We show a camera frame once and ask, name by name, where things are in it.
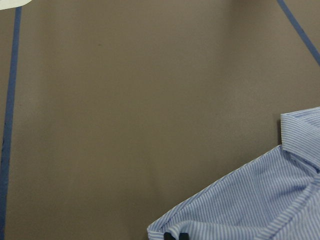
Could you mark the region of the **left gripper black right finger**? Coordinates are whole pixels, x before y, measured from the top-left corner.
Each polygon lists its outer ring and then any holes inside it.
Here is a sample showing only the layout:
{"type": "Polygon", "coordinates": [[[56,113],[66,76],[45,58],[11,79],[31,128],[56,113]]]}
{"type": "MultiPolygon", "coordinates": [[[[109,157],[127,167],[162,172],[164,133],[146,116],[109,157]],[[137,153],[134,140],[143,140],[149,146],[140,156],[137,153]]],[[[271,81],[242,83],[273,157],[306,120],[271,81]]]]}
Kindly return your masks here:
{"type": "Polygon", "coordinates": [[[179,238],[178,238],[179,240],[189,240],[189,234],[188,233],[186,233],[186,232],[181,232],[180,234],[179,234],[179,238]]]}

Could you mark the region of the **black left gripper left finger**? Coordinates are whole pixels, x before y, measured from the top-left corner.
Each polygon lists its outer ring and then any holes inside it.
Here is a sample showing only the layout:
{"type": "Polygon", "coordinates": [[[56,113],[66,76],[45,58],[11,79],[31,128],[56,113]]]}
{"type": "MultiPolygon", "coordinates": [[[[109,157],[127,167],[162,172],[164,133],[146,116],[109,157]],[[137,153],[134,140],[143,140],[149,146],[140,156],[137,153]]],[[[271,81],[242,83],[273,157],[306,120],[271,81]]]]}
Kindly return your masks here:
{"type": "Polygon", "coordinates": [[[164,239],[164,240],[173,240],[173,236],[171,235],[171,233],[165,232],[165,233],[163,234],[163,239],[164,239]]]}

